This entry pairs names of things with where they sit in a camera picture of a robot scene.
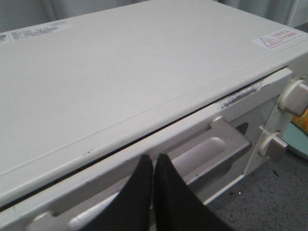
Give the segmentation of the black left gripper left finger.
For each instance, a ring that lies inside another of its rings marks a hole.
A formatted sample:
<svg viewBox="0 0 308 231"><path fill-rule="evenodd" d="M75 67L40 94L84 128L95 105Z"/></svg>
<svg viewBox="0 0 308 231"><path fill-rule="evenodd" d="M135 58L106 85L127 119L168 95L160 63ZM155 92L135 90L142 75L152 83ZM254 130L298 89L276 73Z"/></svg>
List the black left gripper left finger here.
<svg viewBox="0 0 308 231"><path fill-rule="evenodd" d="M92 222L90 231L147 231L152 197L153 164L142 155L130 179Z"/></svg>

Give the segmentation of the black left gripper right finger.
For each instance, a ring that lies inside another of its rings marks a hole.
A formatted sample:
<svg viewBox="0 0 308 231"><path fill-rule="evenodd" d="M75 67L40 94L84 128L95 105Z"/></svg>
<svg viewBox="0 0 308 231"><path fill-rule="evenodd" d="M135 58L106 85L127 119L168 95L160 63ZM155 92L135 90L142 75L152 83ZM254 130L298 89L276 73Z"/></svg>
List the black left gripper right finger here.
<svg viewBox="0 0 308 231"><path fill-rule="evenodd" d="M231 230L190 190L166 154L155 166L154 211L158 231Z"/></svg>

